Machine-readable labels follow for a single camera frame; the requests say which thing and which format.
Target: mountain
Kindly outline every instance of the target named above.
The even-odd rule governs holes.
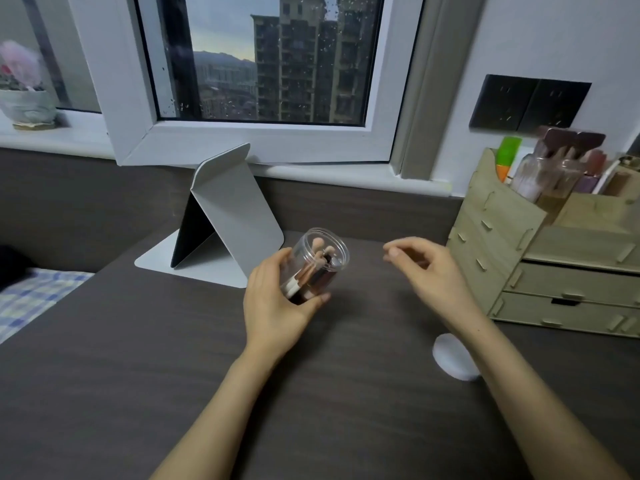
[[[255,67],[255,62],[247,59],[238,59],[233,55],[225,54],[224,52],[194,52],[193,61],[196,65],[199,64],[212,64],[221,66],[238,66],[238,67]]]

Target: dark wood panel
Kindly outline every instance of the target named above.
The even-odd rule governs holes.
[[[0,476],[147,478],[215,393],[244,346],[243,290],[135,268],[169,231],[0,346]],[[444,328],[381,243],[346,243],[349,268],[260,396],[235,478],[529,478],[482,381],[435,364]],[[640,475],[640,342],[500,327]]]
[[[0,148],[0,244],[41,267],[97,271],[181,215],[193,170]],[[258,178],[283,229],[445,242],[460,199]]]

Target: dark wooden tabletop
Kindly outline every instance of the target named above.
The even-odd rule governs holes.
[[[161,237],[0,346],[0,478],[144,479],[215,393],[244,346],[244,290],[135,268]],[[381,243],[346,241],[349,268],[260,396],[234,476],[527,478],[484,383],[433,361],[444,328]],[[640,476],[640,340],[500,327]]]

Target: cityscape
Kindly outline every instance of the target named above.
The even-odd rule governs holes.
[[[280,15],[251,15],[255,61],[194,52],[202,117],[364,124],[378,0],[280,0]]]

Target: window glass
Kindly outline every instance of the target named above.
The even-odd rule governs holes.
[[[58,108],[100,112],[67,0],[2,0],[0,43],[9,40],[38,56],[42,87]],[[1,56],[0,64],[8,72]]]
[[[382,5],[157,0],[161,30],[143,28],[146,40],[164,39],[164,54],[148,54],[158,108],[173,95],[175,116],[161,119],[363,126]]]

